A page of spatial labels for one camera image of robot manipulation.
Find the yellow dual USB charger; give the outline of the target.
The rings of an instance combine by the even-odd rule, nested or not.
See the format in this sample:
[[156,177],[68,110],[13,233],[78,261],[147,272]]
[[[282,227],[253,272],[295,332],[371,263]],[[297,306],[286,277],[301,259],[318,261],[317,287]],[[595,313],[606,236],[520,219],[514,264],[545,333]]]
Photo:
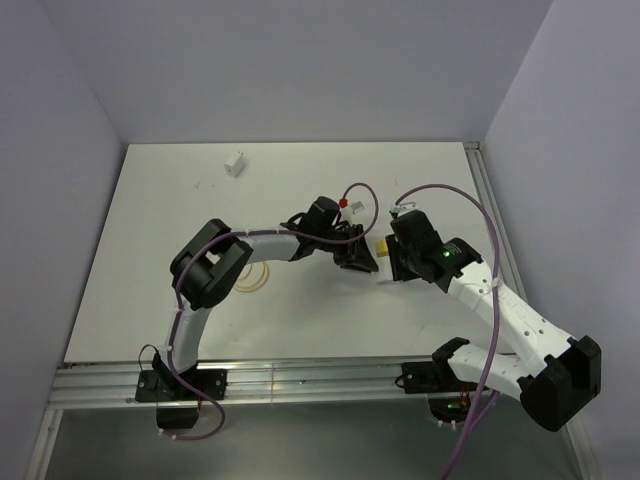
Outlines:
[[390,253],[389,253],[389,246],[387,244],[387,241],[385,239],[378,240],[375,243],[375,251],[376,251],[377,258],[388,257]]

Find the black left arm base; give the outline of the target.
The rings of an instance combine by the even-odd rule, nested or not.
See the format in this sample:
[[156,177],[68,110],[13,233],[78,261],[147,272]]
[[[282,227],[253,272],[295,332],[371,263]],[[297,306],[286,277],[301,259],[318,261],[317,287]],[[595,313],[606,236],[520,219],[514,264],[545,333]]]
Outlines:
[[[223,400],[227,386],[224,369],[196,369],[187,382],[213,400]],[[169,383],[154,370],[143,370],[138,378],[134,400],[137,403],[196,401],[200,396],[178,382],[172,375]]]

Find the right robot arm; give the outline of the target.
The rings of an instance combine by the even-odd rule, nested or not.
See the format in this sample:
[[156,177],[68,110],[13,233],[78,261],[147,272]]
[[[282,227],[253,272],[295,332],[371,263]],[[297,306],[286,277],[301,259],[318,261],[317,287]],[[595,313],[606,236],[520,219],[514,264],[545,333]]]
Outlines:
[[555,326],[500,280],[488,263],[460,238],[443,241],[420,210],[394,212],[386,238],[396,281],[421,279],[459,301],[513,350],[511,357],[490,353],[456,337],[427,362],[402,366],[408,394],[452,390],[483,382],[486,388],[521,403],[547,431],[564,427],[601,391],[598,343]]

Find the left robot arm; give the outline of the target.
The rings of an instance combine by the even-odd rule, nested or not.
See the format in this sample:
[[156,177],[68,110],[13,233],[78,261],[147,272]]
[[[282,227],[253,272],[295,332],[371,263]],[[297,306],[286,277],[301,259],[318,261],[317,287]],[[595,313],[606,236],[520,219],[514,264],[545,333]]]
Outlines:
[[220,219],[207,222],[170,265],[177,311],[166,344],[152,362],[159,388],[172,399],[191,394],[208,317],[231,293],[246,266],[298,261],[320,250],[331,254],[342,269],[376,273],[367,232],[363,225],[344,219],[340,205],[324,196],[273,228],[242,231]]

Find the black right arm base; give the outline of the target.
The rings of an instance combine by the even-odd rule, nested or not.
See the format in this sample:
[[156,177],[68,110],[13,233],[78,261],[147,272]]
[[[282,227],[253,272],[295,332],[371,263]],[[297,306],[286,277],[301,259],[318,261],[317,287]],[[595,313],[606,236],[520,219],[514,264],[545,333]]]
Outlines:
[[445,362],[418,361],[401,364],[401,388],[406,394],[460,392],[458,380]]

